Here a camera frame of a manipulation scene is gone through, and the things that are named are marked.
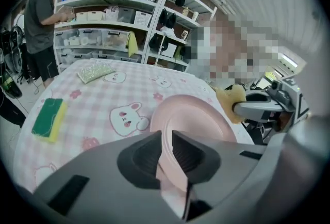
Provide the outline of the person's white shirt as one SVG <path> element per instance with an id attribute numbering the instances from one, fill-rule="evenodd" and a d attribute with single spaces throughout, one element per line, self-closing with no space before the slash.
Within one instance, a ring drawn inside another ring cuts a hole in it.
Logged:
<path id="1" fill-rule="evenodd" d="M 330 117 L 330 22 L 325 24 L 321 41 L 300 78 L 299 86 L 311 113 Z"/>

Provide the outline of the white box appliance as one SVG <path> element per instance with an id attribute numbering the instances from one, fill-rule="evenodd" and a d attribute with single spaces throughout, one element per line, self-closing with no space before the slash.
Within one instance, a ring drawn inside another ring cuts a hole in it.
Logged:
<path id="1" fill-rule="evenodd" d="M 177 49 L 177 45 L 172 43 L 166 43 L 162 46 L 160 54 L 165 57 L 173 58 Z"/>

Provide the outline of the rows of clear storage bins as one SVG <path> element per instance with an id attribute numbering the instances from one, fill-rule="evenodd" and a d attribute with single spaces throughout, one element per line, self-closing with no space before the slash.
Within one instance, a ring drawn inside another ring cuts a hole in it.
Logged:
<path id="1" fill-rule="evenodd" d="M 141 62 L 142 53 L 129 55 L 130 32 L 105 28 L 78 28 L 55 32 L 54 45 L 62 68 L 80 59 Z"/>

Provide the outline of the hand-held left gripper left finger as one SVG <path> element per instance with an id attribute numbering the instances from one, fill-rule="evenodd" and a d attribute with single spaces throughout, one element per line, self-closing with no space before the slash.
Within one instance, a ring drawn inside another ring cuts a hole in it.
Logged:
<path id="1" fill-rule="evenodd" d="M 34 196 L 57 224 L 178 224 L 156 178 L 161 133 L 82 152 L 47 177 Z"/>

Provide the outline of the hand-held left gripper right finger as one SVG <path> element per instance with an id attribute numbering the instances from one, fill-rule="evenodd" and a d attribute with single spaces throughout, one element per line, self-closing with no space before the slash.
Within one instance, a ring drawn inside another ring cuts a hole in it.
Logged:
<path id="1" fill-rule="evenodd" d="M 266 150 L 183 132 L 172 133 L 173 154 L 187 177 L 183 220 L 215 209 L 247 179 Z"/>

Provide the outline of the grey storage bin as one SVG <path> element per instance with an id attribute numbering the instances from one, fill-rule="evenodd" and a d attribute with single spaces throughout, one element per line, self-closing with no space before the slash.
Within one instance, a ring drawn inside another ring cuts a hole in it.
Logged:
<path id="1" fill-rule="evenodd" d="M 135 13 L 136 11 L 134 9 L 120 7 L 117 21 L 133 24 L 135 19 Z"/>

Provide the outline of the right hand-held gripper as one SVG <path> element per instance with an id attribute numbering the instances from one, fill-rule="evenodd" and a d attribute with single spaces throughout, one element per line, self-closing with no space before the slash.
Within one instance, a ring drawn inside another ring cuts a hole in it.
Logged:
<path id="1" fill-rule="evenodd" d="M 233 112 L 244 120 L 273 122 L 273 130 L 287 131 L 307 119 L 309 107 L 294 76 L 273 80 L 265 90 L 249 90 L 246 101 L 235 103 Z"/>

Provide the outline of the yellow green cloth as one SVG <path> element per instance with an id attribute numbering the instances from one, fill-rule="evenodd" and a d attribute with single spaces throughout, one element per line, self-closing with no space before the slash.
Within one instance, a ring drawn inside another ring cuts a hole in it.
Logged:
<path id="1" fill-rule="evenodd" d="M 132 55 L 138 52 L 138 45 L 137 40 L 135 37 L 135 33 L 130 31 L 127 37 L 126 46 L 128 48 L 128 56 L 131 57 Z"/>

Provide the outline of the yellow sponge cloth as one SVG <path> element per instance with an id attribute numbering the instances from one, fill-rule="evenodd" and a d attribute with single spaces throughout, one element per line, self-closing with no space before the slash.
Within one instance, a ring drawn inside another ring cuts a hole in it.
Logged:
<path id="1" fill-rule="evenodd" d="M 230 90 L 217 88 L 216 96 L 225 114 L 233 124 L 238 124 L 245 120 L 233 111 L 234 104 L 246 102 L 246 93 L 243 86 L 234 84 Z"/>

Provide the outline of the pink checked bunny tablecloth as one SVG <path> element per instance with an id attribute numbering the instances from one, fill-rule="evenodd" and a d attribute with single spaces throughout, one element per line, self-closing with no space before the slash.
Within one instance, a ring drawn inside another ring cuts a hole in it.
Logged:
<path id="1" fill-rule="evenodd" d="M 77 73 L 93 64 L 94 59 L 74 62 L 55 78 L 31 108 L 14 154 L 13 179 L 18 185 L 34 191 L 81 152 L 149 131 L 155 108 L 172 95 L 192 95 L 222 111 L 211 87 L 192 74 L 112 60 L 114 74 L 84 84 Z M 48 98 L 62 99 L 68 106 L 54 143 L 32 133 Z"/>

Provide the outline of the white perforated basket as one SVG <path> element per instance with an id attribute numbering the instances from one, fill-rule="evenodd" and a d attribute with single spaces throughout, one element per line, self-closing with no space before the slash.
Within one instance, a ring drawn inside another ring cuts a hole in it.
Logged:
<path id="1" fill-rule="evenodd" d="M 119 15 L 119 7 L 118 6 L 113 6 L 105 9 L 105 19 L 107 21 L 117 21 L 118 15 Z"/>
<path id="2" fill-rule="evenodd" d="M 139 25 L 139 26 L 148 27 L 151 18 L 152 18 L 152 15 L 150 13 L 136 11 L 135 18 L 134 18 L 134 24 Z"/>

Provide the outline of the big pink plate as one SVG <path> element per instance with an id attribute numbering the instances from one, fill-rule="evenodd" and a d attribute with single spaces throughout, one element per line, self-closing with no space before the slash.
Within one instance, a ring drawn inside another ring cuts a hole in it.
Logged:
<path id="1" fill-rule="evenodd" d="M 219 111 L 197 97 L 184 94 L 170 96 L 158 105 L 151 118 L 150 131 L 161 131 L 159 164 L 170 182 L 182 191 L 187 189 L 188 177 L 174 156 L 173 131 L 237 142 L 234 131 Z"/>

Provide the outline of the green yellow sponge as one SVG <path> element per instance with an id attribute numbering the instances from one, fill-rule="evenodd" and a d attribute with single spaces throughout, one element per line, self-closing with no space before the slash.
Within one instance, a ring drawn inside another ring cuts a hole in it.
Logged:
<path id="1" fill-rule="evenodd" d="M 41 140 L 55 143 L 68 105 L 63 99 L 45 100 L 31 133 Z"/>

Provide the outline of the black object with green stripes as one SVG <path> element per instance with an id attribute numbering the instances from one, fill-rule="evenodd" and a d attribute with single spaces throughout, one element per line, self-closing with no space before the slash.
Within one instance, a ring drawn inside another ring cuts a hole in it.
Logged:
<path id="1" fill-rule="evenodd" d="M 0 86 L 4 90 L 5 94 L 12 99 L 18 99 L 22 96 L 20 88 L 17 86 L 7 70 L 0 74 Z"/>

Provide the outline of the group of black hanging bags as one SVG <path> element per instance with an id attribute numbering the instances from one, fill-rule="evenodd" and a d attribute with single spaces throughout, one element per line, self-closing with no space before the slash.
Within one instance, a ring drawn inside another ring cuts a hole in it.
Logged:
<path id="1" fill-rule="evenodd" d="M 169 46 L 169 40 L 185 45 L 185 40 L 179 41 L 174 32 L 174 26 L 177 22 L 175 12 L 170 13 L 166 8 L 163 8 L 158 18 L 158 24 L 161 25 L 159 32 L 155 32 L 149 41 L 149 47 L 152 50 L 166 51 Z"/>

